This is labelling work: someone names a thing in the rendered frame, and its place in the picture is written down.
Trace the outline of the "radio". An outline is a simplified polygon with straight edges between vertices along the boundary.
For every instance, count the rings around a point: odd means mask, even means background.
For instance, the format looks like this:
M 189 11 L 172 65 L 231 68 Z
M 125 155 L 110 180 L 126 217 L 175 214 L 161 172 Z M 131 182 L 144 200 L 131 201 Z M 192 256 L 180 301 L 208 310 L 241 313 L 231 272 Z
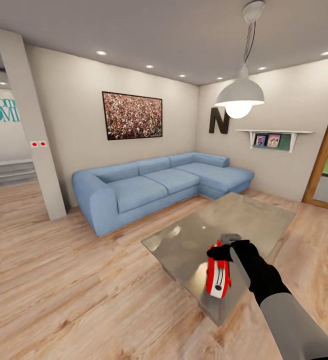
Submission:
M 212 247 L 221 247 L 222 242 L 218 241 L 217 245 Z M 214 297 L 224 298 L 226 295 L 228 285 L 231 287 L 230 280 L 230 263 L 227 260 L 214 260 L 213 257 L 208 257 L 206 270 L 206 290 Z

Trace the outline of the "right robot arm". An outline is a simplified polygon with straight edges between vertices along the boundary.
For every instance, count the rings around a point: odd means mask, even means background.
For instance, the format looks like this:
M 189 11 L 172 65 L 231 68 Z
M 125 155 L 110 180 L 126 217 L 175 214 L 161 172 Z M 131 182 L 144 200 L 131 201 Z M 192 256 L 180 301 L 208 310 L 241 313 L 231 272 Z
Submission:
M 297 301 L 271 264 L 249 239 L 237 233 L 220 236 L 220 247 L 206 252 L 215 261 L 235 263 L 273 335 L 283 360 L 328 360 L 328 335 Z

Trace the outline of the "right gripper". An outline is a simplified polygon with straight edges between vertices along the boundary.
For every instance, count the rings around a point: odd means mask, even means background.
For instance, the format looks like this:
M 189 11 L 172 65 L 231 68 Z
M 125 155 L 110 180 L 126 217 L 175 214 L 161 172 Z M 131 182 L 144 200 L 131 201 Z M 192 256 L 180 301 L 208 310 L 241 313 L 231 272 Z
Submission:
M 213 258 L 215 261 L 228 261 L 230 262 L 231 260 L 227 257 L 226 255 L 226 249 L 229 245 L 225 244 L 223 246 L 220 247 L 211 247 L 210 250 L 208 250 L 206 252 L 206 255 L 209 258 Z

